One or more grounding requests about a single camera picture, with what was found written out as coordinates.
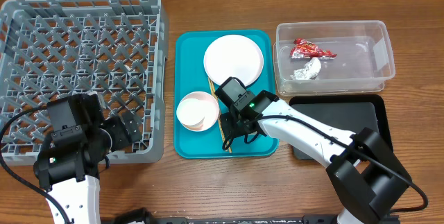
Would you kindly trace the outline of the white tissue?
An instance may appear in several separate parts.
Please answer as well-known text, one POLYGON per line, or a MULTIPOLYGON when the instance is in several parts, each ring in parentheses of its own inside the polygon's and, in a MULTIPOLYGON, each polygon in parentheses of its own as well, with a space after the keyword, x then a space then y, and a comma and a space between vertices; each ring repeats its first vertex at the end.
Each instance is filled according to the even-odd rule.
POLYGON ((317 77, 322 64, 318 58, 312 58, 303 68, 293 71, 291 78, 294 80, 313 80, 317 77))

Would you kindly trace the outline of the red snack wrapper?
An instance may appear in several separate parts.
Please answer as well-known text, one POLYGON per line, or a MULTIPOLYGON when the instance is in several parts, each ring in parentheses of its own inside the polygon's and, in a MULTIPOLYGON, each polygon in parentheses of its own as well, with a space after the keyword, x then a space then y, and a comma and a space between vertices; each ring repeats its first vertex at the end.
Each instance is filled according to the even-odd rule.
POLYGON ((322 50, 318 45, 305 39, 296 39, 294 41, 295 46, 290 52, 290 58, 292 59, 312 59, 318 58, 320 60, 335 59, 337 54, 328 50, 322 50))

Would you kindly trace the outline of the white paper cup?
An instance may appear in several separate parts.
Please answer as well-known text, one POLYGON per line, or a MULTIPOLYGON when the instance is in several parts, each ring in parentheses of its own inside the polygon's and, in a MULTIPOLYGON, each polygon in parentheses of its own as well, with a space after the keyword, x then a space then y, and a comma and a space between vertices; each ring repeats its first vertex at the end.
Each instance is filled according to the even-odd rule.
POLYGON ((186 98, 181 101, 176 110, 176 116, 184 127, 191 130, 199 129, 205 119, 200 101, 195 98, 186 98))

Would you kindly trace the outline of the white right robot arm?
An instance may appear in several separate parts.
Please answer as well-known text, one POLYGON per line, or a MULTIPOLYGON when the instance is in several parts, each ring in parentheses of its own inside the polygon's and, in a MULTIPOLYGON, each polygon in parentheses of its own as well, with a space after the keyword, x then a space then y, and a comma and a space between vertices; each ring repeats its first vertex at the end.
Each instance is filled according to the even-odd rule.
POLYGON ((215 91, 228 108, 229 132, 222 148, 249 134, 280 139, 321 164, 343 205, 337 223, 384 223, 391 214, 419 212, 429 199, 382 137, 328 126, 291 107, 268 91, 254 95, 235 77, 215 91))

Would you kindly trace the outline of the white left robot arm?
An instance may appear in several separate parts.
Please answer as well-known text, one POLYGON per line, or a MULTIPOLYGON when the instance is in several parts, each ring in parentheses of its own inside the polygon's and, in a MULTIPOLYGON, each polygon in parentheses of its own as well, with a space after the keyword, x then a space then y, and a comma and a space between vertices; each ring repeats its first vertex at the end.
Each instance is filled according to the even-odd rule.
POLYGON ((34 174, 49 197, 55 223, 100 223, 99 168, 110 152, 142 139, 136 116, 125 111, 106 119, 96 92, 47 104, 53 130, 45 137, 34 174))

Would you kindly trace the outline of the grey dishwasher rack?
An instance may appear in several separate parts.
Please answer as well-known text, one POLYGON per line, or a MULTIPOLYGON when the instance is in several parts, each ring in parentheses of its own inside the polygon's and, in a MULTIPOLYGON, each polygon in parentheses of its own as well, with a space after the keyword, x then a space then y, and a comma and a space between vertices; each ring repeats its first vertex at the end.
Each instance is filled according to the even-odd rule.
POLYGON ((142 139, 113 164, 154 163, 164 153, 164 70, 169 21, 161 0, 7 0, 1 6, 1 121, 10 165, 31 165, 51 130, 39 106, 97 92, 107 118, 132 112, 142 139))

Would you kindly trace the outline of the pink white small plate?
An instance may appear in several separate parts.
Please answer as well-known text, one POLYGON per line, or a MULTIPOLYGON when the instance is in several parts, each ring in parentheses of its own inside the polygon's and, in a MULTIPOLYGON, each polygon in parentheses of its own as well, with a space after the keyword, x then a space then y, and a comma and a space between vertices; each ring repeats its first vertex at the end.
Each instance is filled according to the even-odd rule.
POLYGON ((191 92, 188 95, 186 95, 181 101, 185 100, 186 98, 198 99, 200 101, 201 108, 205 115, 203 125, 199 129, 197 130, 191 130, 188 128, 186 129, 194 132, 202 132, 210 129, 217 122, 220 113, 219 104, 217 103, 216 99, 211 94, 201 91, 191 92))

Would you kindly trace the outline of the large white plate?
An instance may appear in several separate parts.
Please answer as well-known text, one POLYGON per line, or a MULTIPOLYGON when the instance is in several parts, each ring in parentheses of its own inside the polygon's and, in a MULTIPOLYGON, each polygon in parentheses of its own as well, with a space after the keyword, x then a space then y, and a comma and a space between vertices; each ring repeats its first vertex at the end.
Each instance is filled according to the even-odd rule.
POLYGON ((206 49, 204 70, 217 85, 229 77, 238 78, 245 86, 253 84, 262 73, 264 55, 259 46, 243 35, 225 35, 215 39, 206 49))

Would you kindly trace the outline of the teal serving tray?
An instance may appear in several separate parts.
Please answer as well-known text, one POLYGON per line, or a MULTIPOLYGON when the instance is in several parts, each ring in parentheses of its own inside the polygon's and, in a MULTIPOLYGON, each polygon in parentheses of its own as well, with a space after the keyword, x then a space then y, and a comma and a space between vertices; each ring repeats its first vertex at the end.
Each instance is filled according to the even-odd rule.
MULTIPOLYGON (((269 36, 261 30, 243 29, 226 31, 195 31, 181 35, 176 42, 174 107, 192 92, 210 93, 210 83, 204 70, 204 54, 208 46, 224 35, 243 35, 258 45, 264 56, 264 67, 258 79, 248 88, 255 94, 262 90, 275 93, 272 47, 269 36)), ((279 140, 259 136, 251 144, 237 137, 231 150, 223 150, 219 125, 209 121, 209 128, 195 132, 174 120, 173 143, 177 153, 187 159, 225 157, 267 157, 279 146, 279 140)))

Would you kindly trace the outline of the black plastic tray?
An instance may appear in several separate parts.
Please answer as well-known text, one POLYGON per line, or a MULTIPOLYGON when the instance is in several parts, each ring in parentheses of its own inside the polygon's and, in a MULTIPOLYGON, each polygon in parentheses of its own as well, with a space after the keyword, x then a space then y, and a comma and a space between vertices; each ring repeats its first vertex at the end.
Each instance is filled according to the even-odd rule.
POLYGON ((392 147, 384 100, 377 94, 295 96, 289 101, 295 110, 326 125, 361 132, 370 128, 392 147))

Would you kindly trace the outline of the clear plastic container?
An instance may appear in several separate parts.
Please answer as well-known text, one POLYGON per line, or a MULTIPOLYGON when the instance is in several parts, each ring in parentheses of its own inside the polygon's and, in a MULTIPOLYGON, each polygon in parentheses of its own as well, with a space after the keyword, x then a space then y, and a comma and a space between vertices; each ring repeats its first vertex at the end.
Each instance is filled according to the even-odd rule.
POLYGON ((277 90, 283 96, 378 92, 395 76, 390 37, 379 20, 279 24, 273 59, 277 90), (294 71, 309 62, 291 56, 297 39, 336 56, 321 60, 321 70, 311 80, 294 78, 294 71))

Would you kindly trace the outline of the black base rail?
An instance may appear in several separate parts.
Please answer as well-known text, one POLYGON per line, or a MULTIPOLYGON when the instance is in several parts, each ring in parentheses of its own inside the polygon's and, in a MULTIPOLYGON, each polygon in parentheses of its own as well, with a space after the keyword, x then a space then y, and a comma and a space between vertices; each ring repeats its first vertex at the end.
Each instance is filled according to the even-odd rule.
POLYGON ((363 224, 350 212, 344 210, 339 215, 319 214, 293 218, 209 218, 192 219, 186 217, 156 218, 146 208, 135 209, 114 219, 103 219, 105 224, 363 224))

